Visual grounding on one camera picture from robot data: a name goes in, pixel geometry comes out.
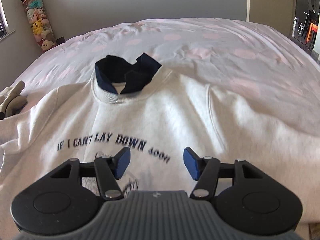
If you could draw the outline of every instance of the floor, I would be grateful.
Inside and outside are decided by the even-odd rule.
[[[297,44],[301,49],[303,49],[305,52],[307,52],[319,65],[320,65],[320,60],[319,54],[316,53],[313,49],[309,49],[309,46],[304,45],[304,39],[298,40],[295,37],[290,38],[295,44]]]

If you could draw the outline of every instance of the white bedsheet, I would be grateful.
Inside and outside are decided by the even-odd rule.
[[[143,52],[180,73],[241,94],[257,112],[320,135],[316,62],[268,26],[226,19],[151,19],[71,38],[16,80],[26,83],[29,103],[23,111],[58,86],[89,80],[95,62],[108,54],[134,63]]]

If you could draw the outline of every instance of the plush toy tower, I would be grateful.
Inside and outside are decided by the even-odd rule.
[[[36,42],[42,52],[57,46],[42,0],[21,0]]]

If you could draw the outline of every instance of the sweatshirt neckline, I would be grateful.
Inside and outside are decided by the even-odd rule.
[[[103,90],[98,85],[96,75],[93,74],[91,79],[91,89],[97,100],[110,105],[121,105],[149,97],[161,86],[161,84],[169,77],[171,73],[171,69],[161,66],[153,76],[151,82],[147,84],[141,91],[128,94],[114,94]]]
[[[150,83],[152,77],[161,67],[161,64],[143,53],[130,64],[125,59],[107,55],[95,64],[97,83],[100,88],[113,94],[129,94],[141,91]],[[123,90],[118,93],[114,83],[125,83]]]

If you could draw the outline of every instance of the navy collar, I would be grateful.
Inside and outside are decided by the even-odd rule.
[[[112,83],[126,82],[120,94],[141,91],[149,84],[161,64],[143,53],[135,64],[126,62],[123,58],[108,55],[95,64],[98,86],[110,93],[118,94]]]

